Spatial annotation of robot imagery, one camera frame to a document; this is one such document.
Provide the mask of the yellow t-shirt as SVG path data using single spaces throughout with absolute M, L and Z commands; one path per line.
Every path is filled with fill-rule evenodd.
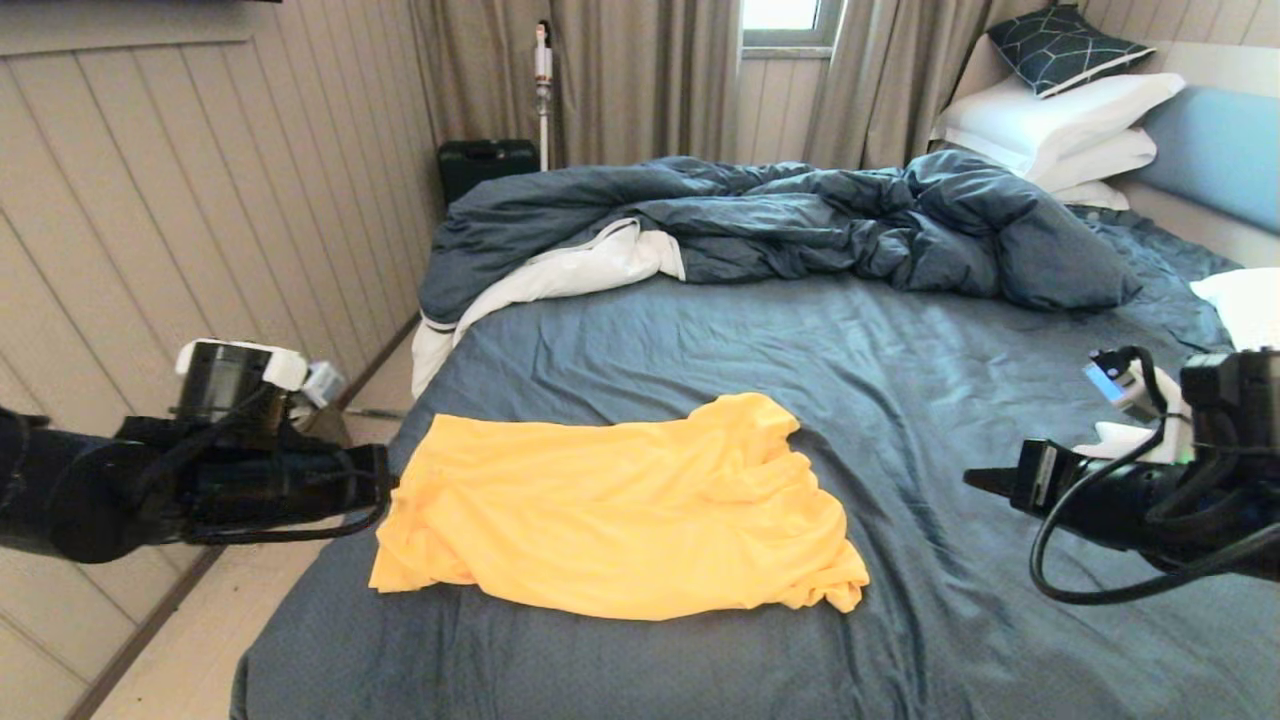
M 870 571 L 844 506 L 759 393 L 608 427 L 440 414 L 378 528 L 381 594 L 472 585 L 628 621 L 767 605 L 851 612 Z

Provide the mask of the brown metal trash bin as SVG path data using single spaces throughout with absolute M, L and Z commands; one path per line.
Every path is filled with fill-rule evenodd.
M 302 436 L 348 448 L 352 439 L 346 416 L 337 406 L 311 409 L 294 427 Z

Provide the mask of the small white pillow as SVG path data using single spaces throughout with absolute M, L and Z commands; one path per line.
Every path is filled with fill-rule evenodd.
M 1056 190 L 1051 195 L 1068 206 L 1100 208 L 1111 211 L 1129 211 L 1132 209 L 1132 204 L 1123 191 L 1101 179 Z

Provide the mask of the crumpled dark blue duvet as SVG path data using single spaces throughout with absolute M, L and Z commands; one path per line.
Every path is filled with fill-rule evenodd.
M 453 328 L 485 290 L 536 256 L 586 247 L 612 222 L 669 236 L 675 275 L 691 284 L 851 272 L 1048 311 L 1117 307 L 1140 291 L 1057 199 L 970 152 L 872 170 L 677 156 L 479 184 L 434 234 L 420 310 Z

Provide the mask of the dark blue bed sheet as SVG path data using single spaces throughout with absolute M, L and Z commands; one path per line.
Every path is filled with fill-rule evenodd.
M 1228 259 L 1133 213 L 1082 219 L 1144 288 L 1105 313 L 822 275 L 664 277 L 481 320 L 390 446 L 438 413 L 609 424 L 756 391 L 850 516 L 872 583 L 822 605 L 616 623 L 456 585 L 380 596 L 371 532 L 329 544 L 239 661 L 230 720 L 1280 720 L 1280 587 L 1240 577 L 1073 607 L 1041 596 L 1036 523 L 963 483 L 1025 437 L 1091 439 L 1091 351 L 1176 372 L 1228 336 L 1189 290 Z

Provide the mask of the flat white pillow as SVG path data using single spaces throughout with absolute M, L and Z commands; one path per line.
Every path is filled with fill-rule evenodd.
M 1038 161 L 1021 178 L 1047 192 L 1059 192 L 1140 169 L 1155 161 L 1157 154 L 1151 136 L 1142 128 L 1132 128 L 1064 158 Z

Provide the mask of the white duvet lining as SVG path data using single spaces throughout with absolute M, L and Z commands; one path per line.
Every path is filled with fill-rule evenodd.
M 664 231 L 645 231 L 635 218 L 604 225 L 586 243 L 541 252 L 483 291 L 453 327 L 420 322 L 411 343 L 410 393 L 420 397 L 467 331 L 493 313 L 616 290 L 659 274 L 686 281 L 678 242 Z

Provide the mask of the light blue headboard pad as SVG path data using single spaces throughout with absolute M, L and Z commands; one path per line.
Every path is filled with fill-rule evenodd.
M 1189 86 L 1142 128 L 1156 155 L 1135 181 L 1280 234 L 1280 97 Z

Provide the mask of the dark green hard case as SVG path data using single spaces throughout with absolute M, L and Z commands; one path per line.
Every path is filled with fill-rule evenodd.
M 480 183 L 539 172 L 541 159 L 525 138 L 449 141 L 436 150 L 436 168 L 449 206 Z

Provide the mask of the narrow beige curtain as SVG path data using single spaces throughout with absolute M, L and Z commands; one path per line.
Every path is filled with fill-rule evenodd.
M 904 167 L 924 154 L 975 42 L 1051 0 L 847 0 L 803 160 Z

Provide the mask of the dark geometric pattern cushion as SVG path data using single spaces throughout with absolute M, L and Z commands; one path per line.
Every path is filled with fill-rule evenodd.
M 1156 49 L 1106 35 L 1074 4 L 1055 4 L 986 31 L 1000 56 L 1037 99 L 1135 69 Z

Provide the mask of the white stick vacuum cleaner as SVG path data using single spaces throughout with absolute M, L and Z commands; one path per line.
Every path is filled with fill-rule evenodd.
M 538 156 L 540 172 L 550 169 L 550 114 L 554 91 L 554 53 L 550 42 L 550 23 L 535 24 L 534 47 L 535 113 L 538 115 Z

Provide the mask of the wide beige curtain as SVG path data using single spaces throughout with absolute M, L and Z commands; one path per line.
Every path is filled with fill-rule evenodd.
M 435 143 L 538 138 L 532 61 L 547 23 L 554 167 L 728 161 L 741 9 L 742 0 L 410 0 Z

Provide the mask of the beige headboard frame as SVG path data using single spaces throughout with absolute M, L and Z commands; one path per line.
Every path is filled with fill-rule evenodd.
M 1144 72 L 1172 72 L 1192 86 L 1280 99 L 1280 49 L 1189 41 L 1146 40 L 1157 58 Z M 960 76 L 952 102 L 1002 82 L 1012 72 L 995 45 L 980 36 Z M 1132 209 L 1183 240 L 1194 241 L 1244 266 L 1280 266 L 1280 234 L 1217 209 L 1157 190 L 1138 179 L 1115 179 Z

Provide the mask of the window with grey frame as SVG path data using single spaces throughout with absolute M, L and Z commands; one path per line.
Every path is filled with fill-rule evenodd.
M 847 0 L 741 0 L 749 50 L 832 49 Z

